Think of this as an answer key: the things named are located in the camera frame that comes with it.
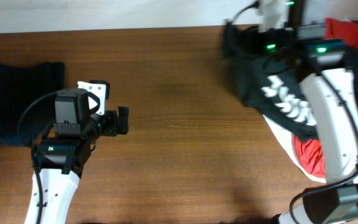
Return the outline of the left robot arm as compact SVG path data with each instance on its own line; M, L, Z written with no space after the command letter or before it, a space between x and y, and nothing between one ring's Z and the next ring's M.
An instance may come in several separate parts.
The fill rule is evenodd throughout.
M129 131L129 109L105 109L109 83L78 82L76 88L46 94L30 104L53 98L55 119L46 124L40 142L29 145L34 174L26 223L65 223L84 166L101 136Z

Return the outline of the black Nike t-shirt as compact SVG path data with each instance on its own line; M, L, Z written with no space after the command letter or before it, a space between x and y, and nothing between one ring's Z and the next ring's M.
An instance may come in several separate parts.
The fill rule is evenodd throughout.
M316 123L295 71L273 54L259 54L254 49L264 37L257 32L257 26L239 30L232 22L226 22L222 51L229 60L229 74L239 99L300 141L317 139ZM358 50L348 47L346 52L354 65L358 107Z

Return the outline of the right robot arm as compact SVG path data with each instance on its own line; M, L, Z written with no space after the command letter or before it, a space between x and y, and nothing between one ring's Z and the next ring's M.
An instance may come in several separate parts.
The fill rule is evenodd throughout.
M344 43L326 40L324 24L290 25L291 46L309 66L300 83L305 96L290 93L278 74L268 76L265 97L293 122L316 126L326 168L324 186L293 197L278 223L344 223L358 219L358 109L353 72L346 69Z

